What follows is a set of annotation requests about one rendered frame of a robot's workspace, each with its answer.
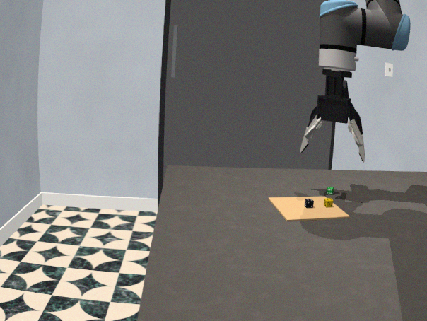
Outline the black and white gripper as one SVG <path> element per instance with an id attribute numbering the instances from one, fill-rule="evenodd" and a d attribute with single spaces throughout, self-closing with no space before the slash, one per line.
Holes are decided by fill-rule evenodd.
<path id="1" fill-rule="evenodd" d="M 327 74 L 326 74 L 326 71 L 327 71 Z M 330 122 L 340 122 L 345 124 L 348 123 L 348 129 L 350 132 L 352 130 L 351 133 L 353 134 L 353 138 L 356 142 L 356 145 L 358 144 L 357 146 L 359 148 L 359 155 L 362 161 L 365 162 L 365 149 L 364 149 L 364 142 L 363 142 L 363 130 L 362 130 L 361 118 L 357 113 L 357 111 L 355 110 L 354 106 L 352 105 L 351 99 L 346 98 L 344 94 L 343 78 L 344 77 L 352 78 L 352 72 L 332 71 L 331 69 L 323 69 L 322 74 L 326 75 L 325 96 L 319 95 L 317 97 L 317 107 L 315 107 L 311 113 L 309 125 L 305 130 L 305 135 L 303 137 L 303 142 L 301 144 L 300 152 L 302 153 L 305 150 L 305 148 L 308 146 L 309 140 L 312 137 L 314 137 L 314 133 L 316 129 L 320 128 L 324 124 L 323 120 L 330 121 Z M 333 88 L 333 78 L 334 78 L 334 88 Z M 341 96 L 341 92 L 343 93 L 342 96 Z M 332 98 L 333 100 L 330 100 Z M 322 105 L 321 107 L 320 107 L 320 103 Z M 348 117 L 350 121 L 348 121 Z M 312 127 L 314 124 L 315 126 Z"/>

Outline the peach flat mat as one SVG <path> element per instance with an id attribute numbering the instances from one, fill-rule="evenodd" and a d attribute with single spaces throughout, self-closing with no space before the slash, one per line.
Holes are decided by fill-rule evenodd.
<path id="1" fill-rule="evenodd" d="M 269 201 L 286 221 L 315 221 L 327 219 L 350 218 L 333 203 L 332 207 L 324 206 L 326 197 L 272 197 Z M 304 206 L 305 199 L 314 201 L 313 208 Z"/>

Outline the yellow die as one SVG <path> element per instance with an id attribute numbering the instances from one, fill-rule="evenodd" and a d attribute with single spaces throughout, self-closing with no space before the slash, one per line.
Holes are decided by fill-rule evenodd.
<path id="1" fill-rule="evenodd" d="M 332 207 L 333 205 L 333 200 L 331 198 L 325 198 L 324 199 L 324 206 L 325 207 Z"/>

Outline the black die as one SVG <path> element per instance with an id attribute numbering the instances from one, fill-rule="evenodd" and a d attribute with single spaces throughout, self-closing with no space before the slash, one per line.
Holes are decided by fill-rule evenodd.
<path id="1" fill-rule="evenodd" d="M 306 208 L 313 208 L 313 204 L 314 204 L 314 201 L 313 201 L 312 199 L 305 199 L 305 204 L 304 204 L 304 206 L 305 206 Z"/>

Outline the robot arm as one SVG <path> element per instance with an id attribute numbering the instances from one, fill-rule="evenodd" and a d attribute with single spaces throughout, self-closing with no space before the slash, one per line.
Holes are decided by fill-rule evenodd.
<path id="1" fill-rule="evenodd" d="M 320 7 L 319 67 L 356 70 L 357 45 L 403 51 L 410 35 L 410 18 L 399 0 L 330 0 Z"/>

